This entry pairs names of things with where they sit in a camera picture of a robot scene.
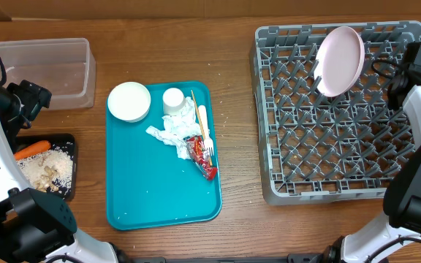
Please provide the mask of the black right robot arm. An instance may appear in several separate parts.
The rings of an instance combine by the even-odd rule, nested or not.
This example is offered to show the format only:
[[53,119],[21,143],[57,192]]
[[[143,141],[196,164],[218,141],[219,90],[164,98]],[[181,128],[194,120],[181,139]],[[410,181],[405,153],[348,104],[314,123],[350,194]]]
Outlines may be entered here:
[[317,262],[386,262],[406,245],[421,244],[421,42],[409,43],[394,66],[388,107],[405,112],[415,152],[387,187],[383,211],[358,232],[338,238]]

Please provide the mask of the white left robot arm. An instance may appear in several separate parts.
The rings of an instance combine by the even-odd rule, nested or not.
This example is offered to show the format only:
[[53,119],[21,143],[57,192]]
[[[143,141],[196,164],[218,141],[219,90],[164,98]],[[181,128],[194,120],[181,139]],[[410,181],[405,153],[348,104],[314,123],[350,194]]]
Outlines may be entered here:
[[77,227],[59,196],[33,188],[14,152],[21,129],[29,129],[51,93],[23,80],[0,79],[0,259],[6,262],[128,262],[114,244]]

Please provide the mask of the white bowl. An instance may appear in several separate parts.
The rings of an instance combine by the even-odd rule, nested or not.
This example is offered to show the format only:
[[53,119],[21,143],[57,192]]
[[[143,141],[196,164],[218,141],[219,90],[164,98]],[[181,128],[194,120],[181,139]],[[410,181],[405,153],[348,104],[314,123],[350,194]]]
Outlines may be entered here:
[[110,92],[107,107],[117,119],[135,123],[148,114],[151,107],[151,95],[149,90],[140,83],[121,83]]

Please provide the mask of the white tissue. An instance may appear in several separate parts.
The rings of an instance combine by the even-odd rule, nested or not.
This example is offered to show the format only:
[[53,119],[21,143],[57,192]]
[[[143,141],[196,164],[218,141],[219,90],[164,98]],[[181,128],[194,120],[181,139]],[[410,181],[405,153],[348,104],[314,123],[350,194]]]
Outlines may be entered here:
[[177,115],[164,115],[162,117],[164,130],[149,126],[145,132],[165,145],[175,146],[178,158],[190,159],[186,138],[202,134],[196,118],[194,101],[188,96],[185,98],[185,105]]

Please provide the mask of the orange carrot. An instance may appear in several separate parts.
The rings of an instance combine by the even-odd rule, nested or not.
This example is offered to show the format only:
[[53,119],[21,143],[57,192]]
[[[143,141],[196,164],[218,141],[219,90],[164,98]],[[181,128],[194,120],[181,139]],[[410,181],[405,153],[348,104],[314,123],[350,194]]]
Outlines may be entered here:
[[25,159],[25,158],[37,155],[39,153],[43,153],[47,150],[50,150],[50,148],[51,148],[50,142],[47,140],[42,140],[22,150],[19,150],[18,152],[14,154],[14,157],[15,157],[15,160],[18,161],[21,159]]

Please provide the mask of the red snack wrapper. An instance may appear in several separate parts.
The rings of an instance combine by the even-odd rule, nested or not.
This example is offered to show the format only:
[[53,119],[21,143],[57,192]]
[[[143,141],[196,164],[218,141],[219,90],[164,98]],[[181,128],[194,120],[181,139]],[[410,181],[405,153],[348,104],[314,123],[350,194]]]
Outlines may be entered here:
[[202,137],[188,137],[185,143],[190,158],[201,171],[203,177],[208,181],[212,181],[217,175],[218,168],[211,164],[211,156],[204,146]]

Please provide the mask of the large white plate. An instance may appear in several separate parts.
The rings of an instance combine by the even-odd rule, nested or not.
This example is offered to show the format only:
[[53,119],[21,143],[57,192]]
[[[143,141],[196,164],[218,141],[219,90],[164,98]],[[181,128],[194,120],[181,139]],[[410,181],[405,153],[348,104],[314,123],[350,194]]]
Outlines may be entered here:
[[314,70],[320,77],[317,90],[326,97],[348,91],[360,77],[365,61],[365,48],[360,35],[351,27],[332,30],[321,43]]

